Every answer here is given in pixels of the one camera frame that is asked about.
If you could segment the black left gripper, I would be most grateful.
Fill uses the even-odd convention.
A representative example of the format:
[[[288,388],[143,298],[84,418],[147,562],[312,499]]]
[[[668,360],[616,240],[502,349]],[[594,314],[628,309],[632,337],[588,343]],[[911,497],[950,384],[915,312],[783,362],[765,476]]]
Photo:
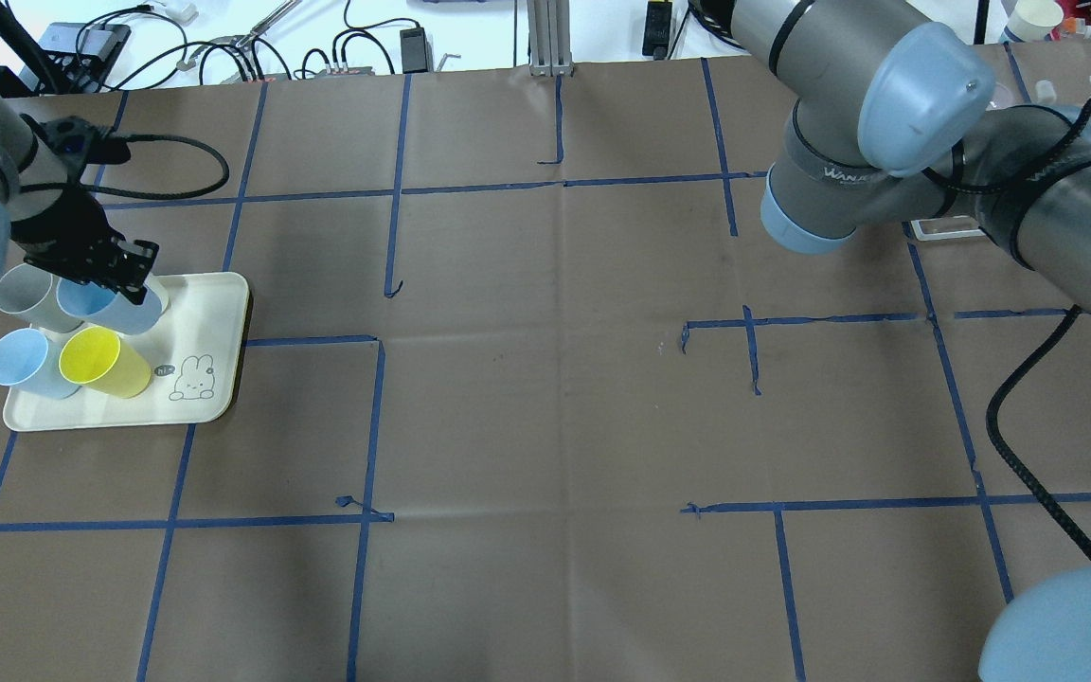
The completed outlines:
[[[130,306],[143,306],[159,254],[155,242],[127,242],[109,225],[100,203],[82,188],[65,188],[55,202],[26,219],[11,222],[11,238],[31,266],[77,284],[118,290]]]

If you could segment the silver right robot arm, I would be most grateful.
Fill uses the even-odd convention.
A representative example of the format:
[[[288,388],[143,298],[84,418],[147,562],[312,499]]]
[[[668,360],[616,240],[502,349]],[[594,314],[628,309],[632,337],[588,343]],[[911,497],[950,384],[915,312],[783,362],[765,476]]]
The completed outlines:
[[[801,254],[883,222],[967,219],[1070,299],[1062,322],[992,394],[984,430],[1088,560],[1003,610],[983,681],[1091,681],[1091,538],[1003,435],[1003,406],[1091,315],[1091,97],[993,108],[994,69],[906,1],[706,1],[714,25],[796,95],[760,219]]]

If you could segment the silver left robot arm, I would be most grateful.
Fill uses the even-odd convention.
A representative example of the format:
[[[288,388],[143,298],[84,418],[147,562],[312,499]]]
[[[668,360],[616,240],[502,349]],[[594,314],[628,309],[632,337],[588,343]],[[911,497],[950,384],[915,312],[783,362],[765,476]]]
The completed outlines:
[[[53,146],[53,134],[0,97],[0,277],[5,251],[16,244],[31,266],[96,284],[139,306],[147,298],[157,246],[127,242]]]

